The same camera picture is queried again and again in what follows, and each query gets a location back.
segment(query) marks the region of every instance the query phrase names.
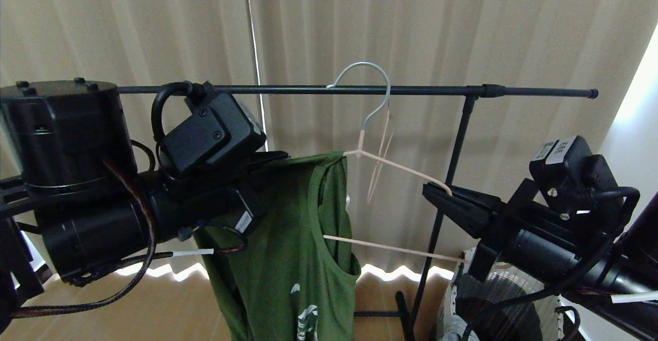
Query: green tank top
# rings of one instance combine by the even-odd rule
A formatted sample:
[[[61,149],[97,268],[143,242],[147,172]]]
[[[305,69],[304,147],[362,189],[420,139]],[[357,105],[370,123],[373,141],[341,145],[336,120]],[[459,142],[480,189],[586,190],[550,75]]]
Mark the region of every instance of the green tank top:
[[[268,213],[247,250],[204,256],[233,341],[352,339],[360,265],[349,243],[322,237],[352,237],[347,160],[331,153],[268,167],[285,172],[259,193]],[[234,244],[213,227],[198,229],[195,239],[200,248]]]

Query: screw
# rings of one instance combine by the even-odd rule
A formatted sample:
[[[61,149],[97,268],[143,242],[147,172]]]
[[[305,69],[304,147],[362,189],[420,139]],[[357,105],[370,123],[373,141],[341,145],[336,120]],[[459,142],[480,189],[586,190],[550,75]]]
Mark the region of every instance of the screw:
[[[31,95],[37,95],[37,89],[35,88],[23,87],[21,88],[21,91],[23,92],[23,95],[26,97],[29,97]]]

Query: curtain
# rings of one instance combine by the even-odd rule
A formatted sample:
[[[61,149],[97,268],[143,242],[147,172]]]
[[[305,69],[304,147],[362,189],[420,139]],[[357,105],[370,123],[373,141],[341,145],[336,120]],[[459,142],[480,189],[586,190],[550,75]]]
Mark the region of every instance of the curtain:
[[[256,83],[247,0],[0,0],[2,86],[16,80],[73,79],[117,85],[161,85],[190,80]],[[153,95],[122,95],[130,137],[151,149]],[[254,115],[255,95],[241,95]],[[165,131],[190,115],[181,99],[164,109]],[[18,174],[2,136],[2,177]],[[148,159],[136,150],[139,170]],[[21,219],[30,221],[30,214]],[[43,250],[37,236],[35,244]],[[190,249],[191,240],[158,249]],[[172,259],[175,271],[194,257]],[[160,266],[166,260],[154,262]]]
[[[477,100],[454,184],[506,200],[529,177],[543,142],[580,134],[597,150],[658,19],[658,0],[250,0],[264,84],[329,84],[346,65],[368,60],[393,85],[598,88],[599,98]],[[368,67],[344,84],[382,85]],[[271,149],[293,156],[350,150],[381,97],[265,98]],[[443,179],[458,128],[459,97],[393,97],[396,129],[388,159]],[[385,115],[369,123],[364,148],[376,153]],[[426,250],[435,208],[423,180],[384,167],[366,203],[374,162],[351,156],[353,235]],[[453,222],[436,252],[457,255],[471,240]],[[422,258],[356,247],[362,263],[418,270]]]

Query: metal hook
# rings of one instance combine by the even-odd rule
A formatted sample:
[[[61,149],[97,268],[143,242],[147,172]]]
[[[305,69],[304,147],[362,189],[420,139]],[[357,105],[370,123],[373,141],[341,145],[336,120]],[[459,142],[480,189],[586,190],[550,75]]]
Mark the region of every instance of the metal hook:
[[[340,79],[343,78],[343,75],[345,75],[345,72],[349,71],[352,67],[355,67],[357,65],[369,65],[370,67],[374,67],[379,72],[381,72],[381,74],[383,75],[383,78],[386,80],[386,94],[383,97],[383,102],[381,102],[379,107],[377,107],[368,116],[366,116],[366,119],[363,121],[363,126],[361,127],[361,130],[364,131],[364,130],[366,130],[366,125],[368,123],[368,120],[370,120],[370,118],[372,116],[374,116],[374,114],[376,114],[381,109],[383,109],[383,106],[385,104],[388,104],[388,100],[391,98],[391,79],[388,78],[388,75],[386,74],[386,71],[383,68],[381,68],[379,65],[374,64],[372,62],[365,62],[365,61],[363,61],[363,62],[354,62],[353,64],[348,65],[348,67],[345,67],[343,69],[343,72],[341,72],[340,75],[338,75],[338,77],[336,78],[336,81],[334,81],[334,83],[329,84],[326,87],[327,88],[335,88],[336,85],[338,85],[338,81],[340,81]]]

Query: floor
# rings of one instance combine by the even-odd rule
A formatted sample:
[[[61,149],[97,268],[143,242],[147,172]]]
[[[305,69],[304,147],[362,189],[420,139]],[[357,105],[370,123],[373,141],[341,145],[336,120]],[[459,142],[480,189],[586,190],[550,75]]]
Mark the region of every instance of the floor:
[[[84,289],[50,280],[46,292],[29,305],[84,303],[105,298],[121,289],[130,277],[111,275]],[[0,341],[97,341],[185,339],[230,341],[226,322],[217,308],[208,280],[200,272],[178,282],[171,273],[145,276],[142,283],[116,303],[85,313],[17,319]],[[364,273],[357,282],[357,310],[397,310],[395,292],[402,291],[409,306],[417,283],[405,276],[390,282]],[[426,341],[434,327],[447,281],[428,280],[426,296],[416,322],[418,341]],[[399,318],[355,318],[355,340],[404,339]]]

